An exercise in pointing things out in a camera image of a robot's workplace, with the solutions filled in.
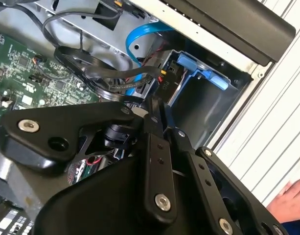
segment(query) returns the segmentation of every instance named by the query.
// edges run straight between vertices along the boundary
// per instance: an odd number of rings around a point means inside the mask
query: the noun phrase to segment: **blue plastic latch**
[[[198,66],[197,61],[191,59],[189,56],[181,53],[178,57],[177,64],[185,67],[189,71],[192,72],[191,75],[188,76],[188,79],[191,77],[195,77],[198,73],[202,74],[205,79],[213,83],[218,88],[223,91],[226,90],[230,84],[229,79],[221,77],[214,73],[212,70],[202,70],[200,66]]]
[[[198,69],[197,62],[183,53],[178,56],[177,64],[180,64],[190,71],[196,71]]]
[[[226,81],[224,78],[220,77],[212,70],[202,71],[201,74],[205,77],[205,79],[207,79],[223,91],[226,90],[229,86],[229,81]]]

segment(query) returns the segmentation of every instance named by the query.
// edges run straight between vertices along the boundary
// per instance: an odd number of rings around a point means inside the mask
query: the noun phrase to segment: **silver screw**
[[[151,118],[153,122],[158,123],[158,119],[156,117]]]
[[[212,156],[212,153],[209,150],[206,149],[206,150],[204,150],[204,152],[208,157]]]
[[[280,230],[280,228],[277,225],[274,225],[273,227],[279,235],[283,235],[283,232]]]
[[[220,219],[219,225],[226,234],[228,234],[228,235],[233,234],[232,226],[230,225],[230,223],[227,220]]]
[[[164,212],[169,211],[171,208],[170,201],[169,201],[168,197],[166,197],[164,194],[156,195],[155,203]]]
[[[18,128],[25,132],[35,133],[40,129],[40,126],[33,120],[24,119],[18,123]]]
[[[124,113],[124,114],[130,114],[130,111],[126,108],[122,108],[121,111]]]
[[[185,137],[185,133],[183,131],[178,131],[178,135],[180,135],[181,137]]]

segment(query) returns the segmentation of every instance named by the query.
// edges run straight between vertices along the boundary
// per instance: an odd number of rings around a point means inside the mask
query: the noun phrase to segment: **hand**
[[[300,220],[300,180],[287,184],[267,210],[280,222]]]

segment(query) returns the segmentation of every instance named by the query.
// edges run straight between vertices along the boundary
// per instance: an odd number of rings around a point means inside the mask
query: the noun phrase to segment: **green circuit board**
[[[40,64],[44,72],[64,80],[50,80],[36,69],[32,59],[37,52],[12,38],[0,34],[0,117],[11,109],[98,102],[88,89],[77,87],[80,82],[54,60]]]

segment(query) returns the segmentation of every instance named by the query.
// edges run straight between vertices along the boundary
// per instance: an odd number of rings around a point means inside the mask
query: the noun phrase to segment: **black plastic housing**
[[[278,62],[296,30],[257,0],[162,0],[250,59]]]

